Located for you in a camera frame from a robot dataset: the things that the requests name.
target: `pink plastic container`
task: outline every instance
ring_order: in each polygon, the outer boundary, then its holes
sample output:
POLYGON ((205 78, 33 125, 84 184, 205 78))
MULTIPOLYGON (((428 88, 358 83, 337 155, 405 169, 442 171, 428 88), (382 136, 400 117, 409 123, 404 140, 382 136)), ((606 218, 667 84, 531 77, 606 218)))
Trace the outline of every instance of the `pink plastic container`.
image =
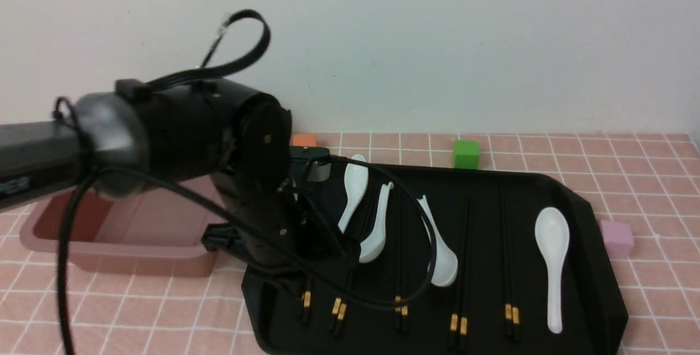
MULTIPOLYGON (((183 185, 220 203, 208 176, 183 185)), ((64 193, 37 203, 20 230, 26 248, 55 253, 68 198, 64 193)), ((88 193, 75 218, 69 259, 88 271, 203 277, 212 273, 217 253, 207 252, 200 238, 208 224, 220 222, 167 190, 120 201, 88 193)))

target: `black cable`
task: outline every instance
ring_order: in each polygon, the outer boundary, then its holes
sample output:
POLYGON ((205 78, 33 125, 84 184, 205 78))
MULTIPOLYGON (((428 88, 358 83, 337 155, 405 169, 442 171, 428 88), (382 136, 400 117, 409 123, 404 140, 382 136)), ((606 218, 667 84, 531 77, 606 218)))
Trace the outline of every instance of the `black cable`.
MULTIPOLYGON (((160 178, 157 178, 155 176, 152 176, 147 173, 143 173, 142 171, 137 171, 137 170, 132 170, 131 168, 123 168, 120 166, 108 166, 106 168, 102 168, 99 172, 100 175, 108 172, 117 172, 117 173, 124 173, 133 177, 140 178, 144 181, 147 181, 148 183, 151 183, 153 185, 157 185, 160 188, 165 188, 166 190, 172 191, 173 193, 180 195, 190 201, 193 201, 194 203, 197 203, 198 205, 202 206, 203 208, 209 210, 212 213, 217 214, 219 217, 227 220, 228 222, 232 223, 233 225, 237 226, 242 230, 243 232, 248 233, 251 236, 254 236, 255 238, 258 238, 258 240, 265 241, 270 248, 272 248, 274 251, 277 251, 280 255, 283 257, 287 258, 292 265, 295 265, 297 268, 300 270, 309 273, 312 276, 315 276, 317 280, 325 283, 326 285, 330 286, 330 288, 340 295, 345 296, 348 298, 348 300, 352 300, 353 302, 356 302, 358 305, 363 305, 365 307, 370 307, 373 309, 378 309, 378 310, 387 310, 387 311, 393 311, 396 308, 396 303, 395 302, 382 302, 380 300, 372 300, 372 299, 366 299, 366 298, 361 298, 357 296, 354 293, 350 293, 347 290, 345 290, 342 286, 337 285, 336 283, 332 282, 329 280, 329 278, 323 277, 323 275, 318 272, 315 268, 313 268, 311 265, 308 265, 306 261, 304 261, 303 258, 300 258, 297 256, 295 253, 287 250, 286 248, 283 248, 282 246, 278 245, 272 238, 269 238, 269 236, 265 235, 264 233, 260 232, 257 228, 254 226, 245 223, 243 221, 240 221, 235 215, 232 213, 229 213, 225 208, 222 208, 221 206, 217 205, 217 203, 213 202, 212 200, 205 198, 202 195, 199 195, 198 193, 195 193, 192 190, 189 190, 188 188, 182 187, 181 185, 178 185, 177 183, 172 183, 171 181, 166 181, 162 180, 160 178)), ((420 210, 421 215, 424 216, 425 212, 420 210)), ((430 243, 431 243, 431 256, 430 256, 430 266, 428 267, 428 272, 427 272, 427 283, 428 285, 421 285, 421 287, 416 290, 415 292, 412 293, 412 295, 407 296, 406 299, 404 300, 404 303, 411 302, 412 300, 415 300, 418 296, 422 295, 425 290, 427 290, 428 286, 430 285, 430 280, 433 277, 433 270, 435 266, 435 258, 437 257, 437 248, 434 246, 435 244, 435 232, 430 230, 430 243)))
POLYGON ((65 104, 64 106, 68 108, 68 112, 71 115, 71 121, 73 122, 73 128, 75 128, 75 130, 81 129, 80 121, 78 120, 77 113, 75 112, 75 106, 73 106, 67 96, 59 96, 56 98, 56 101, 53 104, 53 112, 51 113, 51 117, 53 117, 54 120, 65 120, 65 116, 63 116, 63 113, 61 112, 61 103, 65 104))
MULTIPOLYGON (((378 166, 374 166, 371 164, 368 164, 367 162, 362 162, 362 161, 355 161, 355 160, 350 160, 348 158, 341 158, 340 156, 333 156, 332 158, 335 161, 345 161, 347 163, 353 163, 356 165, 361 165, 365 166, 367 168, 372 168, 373 170, 378 171, 379 173, 382 173, 383 175, 387 176, 390 178, 390 180, 394 181, 398 187, 400 187, 405 193, 408 194, 408 196, 413 200, 415 205, 417 205, 418 211, 420 215, 422 216, 422 219, 425 220, 425 222, 429 222, 429 219, 427 217, 427 214, 425 213, 425 210, 423 210, 422 206, 420 203, 418 203, 417 198, 413 193, 411 193, 410 189, 406 187, 406 185, 403 184, 401 180, 396 178, 395 175, 390 173, 390 171, 384 170, 383 168, 380 168, 378 166)), ((70 331, 70 320, 69 320, 69 315, 68 315, 68 301, 67 301, 67 262, 68 262, 68 243, 71 238, 71 233, 73 230, 73 220, 75 219, 75 213, 77 212, 78 206, 80 205, 80 201, 82 200, 83 196, 85 195, 86 191, 90 189, 92 184, 95 182, 95 180, 101 176, 102 174, 105 173, 110 173, 110 172, 117 172, 117 173, 124 173, 133 177, 140 178, 144 181, 147 181, 148 183, 151 183, 155 186, 158 186, 160 188, 165 188, 166 190, 172 191, 173 193, 180 195, 187 200, 193 201, 194 203, 197 203, 198 205, 202 206, 203 208, 206 208, 212 213, 217 214, 221 218, 227 220, 229 223, 232 223, 233 225, 237 226, 240 228, 240 230, 243 230, 243 232, 247 232, 248 234, 255 236, 258 238, 258 240, 265 241, 270 248, 272 248, 274 251, 277 251, 280 255, 283 257, 287 258, 290 260, 290 262, 295 265, 298 269, 304 271, 308 275, 314 276, 317 280, 320 282, 325 283, 328 285, 332 290, 334 290, 337 294, 342 295, 343 297, 347 298, 348 301, 357 303, 358 305, 363 305, 365 307, 370 307, 373 309, 378 309, 378 310, 387 310, 387 311, 393 311, 395 310, 396 307, 401 307, 401 305, 406 305, 416 298, 418 296, 422 295, 430 286, 430 280, 433 277, 433 271, 435 267, 435 260, 437 258, 437 248, 435 245, 435 231, 432 228, 432 225, 426 225, 425 227, 428 228, 428 237, 430 239, 430 262, 428 263, 428 271, 425 274, 425 280, 423 280, 422 285, 418 287, 415 292, 413 292, 411 295, 407 296, 402 303, 397 305, 396 302, 383 302, 380 300, 372 300, 372 299, 367 299, 363 298, 349 290, 345 290, 343 286, 340 286, 333 281, 331 281, 329 278, 324 277, 320 272, 318 272, 315 268, 313 268, 311 265, 308 265, 303 258, 300 258, 299 256, 295 255, 294 253, 286 250, 282 246, 278 245, 275 243, 271 238, 269 238, 267 235, 263 234, 262 232, 258 231, 257 228, 253 227, 252 225, 249 225, 248 223, 245 223, 243 221, 238 220, 238 218, 235 215, 232 215, 228 211, 225 210, 225 208, 222 208, 221 206, 217 205, 217 203, 213 202, 212 200, 205 198, 204 196, 201 196, 197 193, 195 193, 192 190, 189 190, 188 188, 182 187, 178 185, 177 183, 172 183, 170 181, 165 181, 160 178, 157 178, 155 176, 152 176, 147 173, 143 173, 142 171, 137 171, 137 170, 132 170, 131 168, 122 168, 118 166, 110 166, 110 167, 105 167, 101 168, 100 170, 93 171, 90 173, 90 175, 85 178, 85 180, 80 184, 80 186, 77 188, 77 190, 73 193, 71 196, 70 200, 68 201, 68 206, 63 213, 63 218, 61 222, 61 227, 60 227, 60 233, 59 233, 59 238, 58 238, 58 253, 57 253, 57 280, 56 280, 56 296, 57 296, 57 304, 58 304, 58 317, 59 317, 59 322, 60 322, 60 328, 61 328, 61 335, 63 339, 63 348, 65 348, 66 354, 67 355, 73 355, 73 341, 72 341, 72 336, 71 336, 71 331, 70 331)))
POLYGON ((234 13, 228 18, 228 20, 224 22, 224 24, 221 26, 221 29, 219 30, 219 35, 217 36, 217 39, 212 44, 212 47, 209 49, 209 52, 207 53, 207 56, 205 57, 205 60, 203 61, 202 65, 207 65, 209 59, 212 58, 214 52, 217 50, 218 44, 223 38, 223 33, 225 32, 226 28, 231 26, 231 24, 234 24, 236 21, 240 21, 243 19, 255 19, 262 23, 262 36, 260 36, 260 40, 255 45, 255 47, 247 54, 243 55, 238 59, 224 63, 219 66, 212 66, 210 68, 188 69, 186 71, 175 72, 171 75, 151 80, 150 82, 148 82, 148 84, 152 86, 152 88, 156 91, 162 91, 164 89, 173 88, 174 86, 178 86, 181 84, 190 84, 201 80, 225 78, 226 76, 230 76, 234 73, 240 72, 243 69, 248 68, 248 66, 251 66, 254 63, 256 63, 263 56, 263 54, 265 54, 268 46, 270 46, 270 27, 267 25, 265 19, 263 19, 263 16, 261 16, 260 13, 257 13, 257 11, 255 10, 246 9, 234 13))
POLYGON ((68 205, 61 219, 58 232, 58 250, 56 253, 56 303, 58 307, 58 322, 63 339, 63 349, 67 355, 73 355, 73 338, 71 336, 70 315, 68 314, 68 295, 66 293, 68 277, 68 244, 73 232, 73 221, 80 206, 83 196, 90 190, 97 179, 97 173, 93 172, 73 191, 68 205))

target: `orange cube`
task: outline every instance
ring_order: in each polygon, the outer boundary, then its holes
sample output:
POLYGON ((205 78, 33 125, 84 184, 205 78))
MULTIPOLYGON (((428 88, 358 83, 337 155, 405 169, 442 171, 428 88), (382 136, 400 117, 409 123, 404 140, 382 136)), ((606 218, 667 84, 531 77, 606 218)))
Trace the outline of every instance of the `orange cube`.
POLYGON ((316 136, 313 133, 295 133, 292 136, 292 145, 316 147, 316 136))

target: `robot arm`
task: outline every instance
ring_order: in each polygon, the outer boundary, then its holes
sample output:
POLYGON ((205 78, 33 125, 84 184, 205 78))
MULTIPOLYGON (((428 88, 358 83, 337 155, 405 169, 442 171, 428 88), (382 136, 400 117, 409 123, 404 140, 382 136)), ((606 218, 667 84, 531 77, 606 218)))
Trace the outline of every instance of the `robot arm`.
MULTIPOLYGON (((333 240, 310 244, 330 234, 310 233, 318 225, 302 228, 302 221, 313 219, 310 209, 281 191, 291 183, 291 114, 273 96, 225 79, 164 91, 121 80, 114 93, 83 96, 74 114, 72 125, 55 120, 0 126, 0 208, 68 190, 95 166, 132 168, 173 182, 211 175, 226 210, 278 245, 297 255, 313 246, 327 247, 328 257, 343 254, 333 240)), ((95 190, 117 199, 149 186, 106 173, 95 190)), ((211 229, 203 234, 209 248, 225 246, 226 240, 214 239, 228 233, 238 248, 226 251, 252 265, 277 271, 288 265, 258 238, 230 225, 211 229)))

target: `white wall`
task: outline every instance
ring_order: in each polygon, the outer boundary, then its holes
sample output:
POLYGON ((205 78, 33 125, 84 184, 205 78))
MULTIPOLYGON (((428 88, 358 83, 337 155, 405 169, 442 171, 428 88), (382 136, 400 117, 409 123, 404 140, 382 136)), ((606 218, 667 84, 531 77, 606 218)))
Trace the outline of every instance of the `white wall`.
POLYGON ((194 66, 242 8, 273 41, 235 79, 299 130, 676 132, 700 111, 700 0, 0 0, 0 121, 194 66))

